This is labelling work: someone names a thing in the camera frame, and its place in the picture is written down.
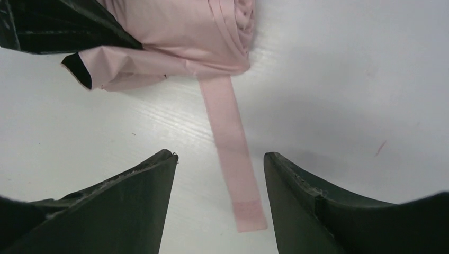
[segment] white table surface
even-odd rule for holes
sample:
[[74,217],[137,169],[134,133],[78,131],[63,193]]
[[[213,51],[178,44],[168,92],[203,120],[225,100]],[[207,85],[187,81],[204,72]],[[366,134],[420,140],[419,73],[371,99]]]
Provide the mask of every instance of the white table surface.
[[61,198],[167,148],[160,253],[276,254],[265,152],[383,201],[449,189],[448,1],[257,4],[253,66],[233,82],[268,230],[236,231],[197,81],[89,93],[64,56],[0,49],[0,194]]

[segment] pink plastic strip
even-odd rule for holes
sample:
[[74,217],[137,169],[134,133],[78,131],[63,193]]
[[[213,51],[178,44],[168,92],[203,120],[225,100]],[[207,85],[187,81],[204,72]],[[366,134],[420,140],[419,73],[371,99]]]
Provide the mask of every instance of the pink plastic strip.
[[267,229],[231,77],[200,79],[239,232]]

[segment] red mark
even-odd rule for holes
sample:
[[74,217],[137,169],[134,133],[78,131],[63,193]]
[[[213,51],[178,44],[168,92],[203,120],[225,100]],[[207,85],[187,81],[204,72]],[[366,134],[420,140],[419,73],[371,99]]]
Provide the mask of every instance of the red mark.
[[378,152],[376,153],[375,157],[379,155],[380,150],[382,150],[382,147],[387,143],[387,141],[385,140],[379,147]]

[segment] pink roll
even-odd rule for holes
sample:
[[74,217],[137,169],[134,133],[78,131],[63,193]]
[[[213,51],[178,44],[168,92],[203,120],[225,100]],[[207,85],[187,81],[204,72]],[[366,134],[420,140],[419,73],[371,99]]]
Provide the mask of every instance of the pink roll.
[[89,89],[123,90],[172,75],[211,78],[249,68],[254,0],[98,1],[144,50],[102,46],[80,52],[91,80],[78,78]]

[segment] black plastic bag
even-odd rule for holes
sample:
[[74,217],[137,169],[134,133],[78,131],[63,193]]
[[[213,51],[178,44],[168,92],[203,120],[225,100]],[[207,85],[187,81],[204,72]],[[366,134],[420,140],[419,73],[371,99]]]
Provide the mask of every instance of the black plastic bag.
[[96,0],[0,0],[0,47],[28,53],[141,49]]

